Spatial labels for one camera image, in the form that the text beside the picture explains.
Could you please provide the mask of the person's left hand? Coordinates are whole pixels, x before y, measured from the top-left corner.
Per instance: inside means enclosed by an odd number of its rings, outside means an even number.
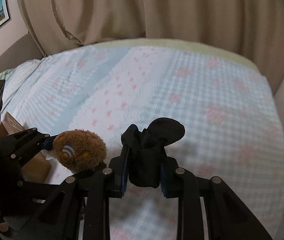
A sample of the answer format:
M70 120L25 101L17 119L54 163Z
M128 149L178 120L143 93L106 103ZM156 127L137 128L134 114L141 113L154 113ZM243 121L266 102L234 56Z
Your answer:
M0 232L7 232L9 231L8 223L0 223Z

